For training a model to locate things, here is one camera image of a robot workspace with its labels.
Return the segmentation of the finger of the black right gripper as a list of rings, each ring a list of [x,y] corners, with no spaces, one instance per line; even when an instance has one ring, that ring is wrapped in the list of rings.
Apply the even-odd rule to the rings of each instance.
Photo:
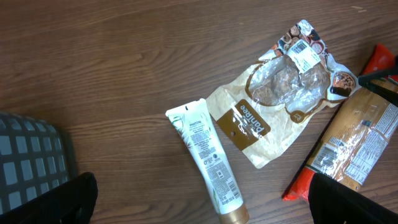
[[[371,69],[371,65],[382,65],[382,63],[387,64],[387,67],[379,70],[378,68]],[[389,57],[372,57],[369,59],[367,65],[365,66],[362,74],[358,78],[359,85],[363,88],[379,95],[384,98],[394,106],[397,106],[397,92],[385,88],[381,85],[375,83],[375,80],[392,82],[388,76],[397,75],[397,56]]]

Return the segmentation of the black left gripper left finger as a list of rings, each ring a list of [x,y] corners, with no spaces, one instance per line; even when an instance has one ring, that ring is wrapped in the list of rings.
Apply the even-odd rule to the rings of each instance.
[[[94,173],[85,172],[1,215],[1,224],[90,222],[98,198]]]

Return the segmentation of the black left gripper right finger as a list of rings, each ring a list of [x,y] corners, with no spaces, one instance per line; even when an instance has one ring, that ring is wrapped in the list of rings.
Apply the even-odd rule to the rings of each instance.
[[[316,173],[308,202],[314,224],[397,224],[397,214],[343,184]]]

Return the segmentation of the orange spaghetti package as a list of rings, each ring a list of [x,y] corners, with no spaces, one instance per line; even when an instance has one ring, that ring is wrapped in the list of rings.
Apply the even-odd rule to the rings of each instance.
[[[393,56],[385,45],[377,44],[371,58]],[[371,65],[374,70],[386,67],[384,63]],[[394,84],[374,82],[397,92],[397,75],[388,78]],[[304,167],[283,194],[283,200],[308,199],[310,184],[316,173],[358,191],[396,129],[397,106],[361,87],[339,108]]]

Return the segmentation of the white shampoo tube gold cap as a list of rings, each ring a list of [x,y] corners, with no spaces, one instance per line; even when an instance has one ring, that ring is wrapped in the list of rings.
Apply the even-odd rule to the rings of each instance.
[[[165,112],[190,151],[221,223],[245,224],[249,213],[203,98]]]

